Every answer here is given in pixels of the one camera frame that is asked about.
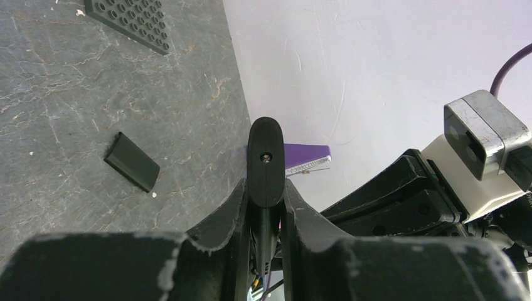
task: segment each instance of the purple block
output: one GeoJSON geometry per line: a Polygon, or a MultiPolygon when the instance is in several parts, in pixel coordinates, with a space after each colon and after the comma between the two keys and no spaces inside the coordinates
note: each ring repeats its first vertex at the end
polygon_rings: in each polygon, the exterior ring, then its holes
{"type": "Polygon", "coordinates": [[[330,162],[331,148],[327,145],[285,144],[284,145],[286,175],[330,162]]]}

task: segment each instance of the gray stone surface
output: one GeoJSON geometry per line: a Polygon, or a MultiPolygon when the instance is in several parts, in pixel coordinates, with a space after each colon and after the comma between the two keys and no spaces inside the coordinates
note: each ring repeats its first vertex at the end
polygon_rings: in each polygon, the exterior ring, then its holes
{"type": "Polygon", "coordinates": [[[82,0],[0,4],[0,268],[39,232],[187,230],[245,175],[222,1],[162,2],[166,56],[82,0]],[[155,198],[102,160],[118,131],[161,166],[155,198]]]}

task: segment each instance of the black rubber pad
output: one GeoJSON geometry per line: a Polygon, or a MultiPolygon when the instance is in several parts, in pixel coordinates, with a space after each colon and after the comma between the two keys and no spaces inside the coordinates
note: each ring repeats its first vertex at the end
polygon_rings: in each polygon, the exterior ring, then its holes
{"type": "Polygon", "coordinates": [[[159,176],[159,165],[122,132],[118,134],[104,161],[147,193],[159,176]]]}

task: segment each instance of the black lego plate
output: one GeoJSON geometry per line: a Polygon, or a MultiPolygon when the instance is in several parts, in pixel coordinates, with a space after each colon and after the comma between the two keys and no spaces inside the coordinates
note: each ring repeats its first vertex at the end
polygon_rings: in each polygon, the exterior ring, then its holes
{"type": "Polygon", "coordinates": [[[85,0],[85,12],[92,18],[150,47],[168,54],[168,34],[158,0],[85,0]]]}

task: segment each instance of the wire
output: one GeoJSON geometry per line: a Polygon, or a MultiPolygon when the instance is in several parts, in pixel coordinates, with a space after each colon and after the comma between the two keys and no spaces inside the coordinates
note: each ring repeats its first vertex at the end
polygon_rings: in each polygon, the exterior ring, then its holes
{"type": "Polygon", "coordinates": [[[270,273],[270,275],[268,276],[268,283],[266,284],[266,286],[264,287],[265,288],[265,291],[264,293],[262,294],[262,297],[260,298],[260,301],[264,301],[266,300],[266,296],[268,296],[268,290],[270,289],[270,281],[272,280],[272,273],[270,273]]]}
{"type": "Polygon", "coordinates": [[[501,88],[501,83],[503,82],[504,77],[508,74],[508,71],[512,69],[515,64],[519,63],[520,60],[525,58],[527,55],[532,53],[532,44],[525,46],[523,49],[519,50],[514,56],[512,56],[503,67],[497,72],[493,83],[491,84],[491,89],[489,93],[497,98],[499,95],[499,88],[501,88]]]}
{"type": "Polygon", "coordinates": [[[281,279],[279,280],[279,282],[277,282],[276,284],[272,285],[272,287],[268,288],[265,292],[264,292],[264,295],[268,295],[270,293],[272,293],[274,290],[276,290],[278,287],[280,287],[281,285],[283,285],[284,283],[284,279],[281,279]]]}

